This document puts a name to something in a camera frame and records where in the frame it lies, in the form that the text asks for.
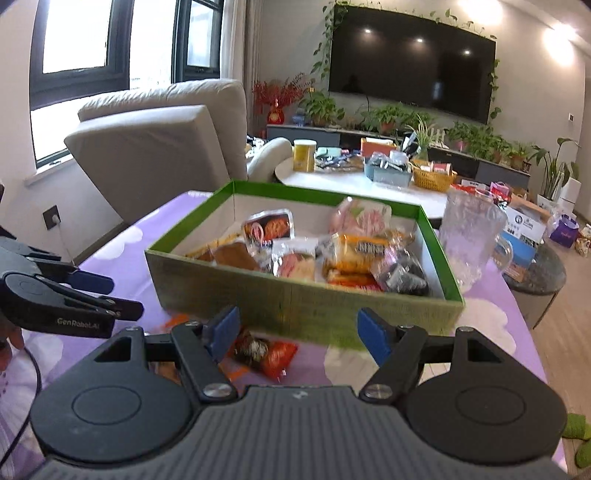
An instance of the window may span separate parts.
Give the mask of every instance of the window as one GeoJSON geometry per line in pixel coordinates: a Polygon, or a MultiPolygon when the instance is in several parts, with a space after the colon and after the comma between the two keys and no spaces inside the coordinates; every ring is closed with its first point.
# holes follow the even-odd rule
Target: window
{"type": "Polygon", "coordinates": [[[219,78],[223,0],[180,0],[177,10],[174,80],[219,78]]]}
{"type": "Polygon", "coordinates": [[[219,78],[223,0],[39,0],[31,45],[37,167],[98,93],[219,78]]]}
{"type": "Polygon", "coordinates": [[[135,0],[129,88],[170,85],[177,0],[135,0]]]}
{"type": "Polygon", "coordinates": [[[129,88],[130,0],[40,0],[31,110],[129,88]]]}

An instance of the wall socket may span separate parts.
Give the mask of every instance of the wall socket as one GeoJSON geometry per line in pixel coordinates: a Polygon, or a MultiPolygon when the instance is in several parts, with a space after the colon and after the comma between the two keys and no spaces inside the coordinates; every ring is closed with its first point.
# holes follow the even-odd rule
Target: wall socket
{"type": "Polygon", "coordinates": [[[47,227],[48,230],[51,230],[52,228],[54,228],[57,225],[57,223],[55,223],[53,221],[54,215],[57,215],[57,217],[61,221],[60,212],[57,211],[57,205],[54,205],[50,209],[43,212],[43,219],[45,220],[45,226],[47,227]]]}

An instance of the wicker basket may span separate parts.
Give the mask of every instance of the wicker basket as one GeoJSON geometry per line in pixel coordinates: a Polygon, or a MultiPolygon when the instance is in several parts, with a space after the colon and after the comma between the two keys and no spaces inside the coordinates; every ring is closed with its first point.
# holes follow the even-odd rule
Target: wicker basket
{"type": "Polygon", "coordinates": [[[447,192],[450,185],[455,181],[457,173],[452,171],[451,175],[437,173],[434,171],[421,170],[421,165],[428,165],[428,162],[415,160],[413,165],[414,184],[417,187],[437,192],[447,192]]]}

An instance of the human hand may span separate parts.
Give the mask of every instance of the human hand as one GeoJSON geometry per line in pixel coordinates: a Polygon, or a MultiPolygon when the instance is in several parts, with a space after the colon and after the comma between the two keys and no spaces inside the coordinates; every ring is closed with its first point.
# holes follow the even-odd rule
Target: human hand
{"type": "Polygon", "coordinates": [[[22,330],[10,323],[0,313],[0,372],[6,370],[12,359],[12,349],[8,344],[9,341],[18,350],[22,350],[25,346],[22,338],[22,330]]]}

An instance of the wrapped biscuit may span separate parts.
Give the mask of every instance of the wrapped biscuit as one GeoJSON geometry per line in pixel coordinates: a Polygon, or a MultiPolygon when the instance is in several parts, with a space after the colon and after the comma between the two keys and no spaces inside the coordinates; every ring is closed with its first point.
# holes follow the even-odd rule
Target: wrapped biscuit
{"type": "Polygon", "coordinates": [[[339,270],[341,273],[371,273],[372,264],[384,257],[388,240],[367,236],[336,233],[332,247],[324,261],[323,272],[339,270]]]}

